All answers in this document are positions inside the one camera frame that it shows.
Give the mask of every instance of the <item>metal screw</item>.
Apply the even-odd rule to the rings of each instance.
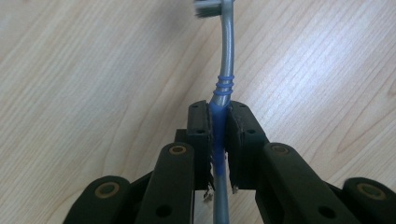
[[[169,152],[172,155],[181,155],[183,153],[185,153],[187,151],[187,149],[183,146],[173,146],[171,148],[169,148]]]
[[[359,183],[357,187],[360,193],[371,199],[382,201],[387,198],[387,195],[384,193],[384,191],[382,191],[382,189],[379,189],[371,184]]]
[[[286,155],[286,154],[289,153],[289,150],[288,150],[287,148],[282,147],[282,146],[280,146],[280,145],[271,146],[271,149],[272,149],[276,154],[279,154],[279,155]]]
[[[119,192],[119,190],[120,190],[120,185],[118,183],[106,182],[96,188],[95,195],[100,199],[106,199],[116,195],[117,192]]]

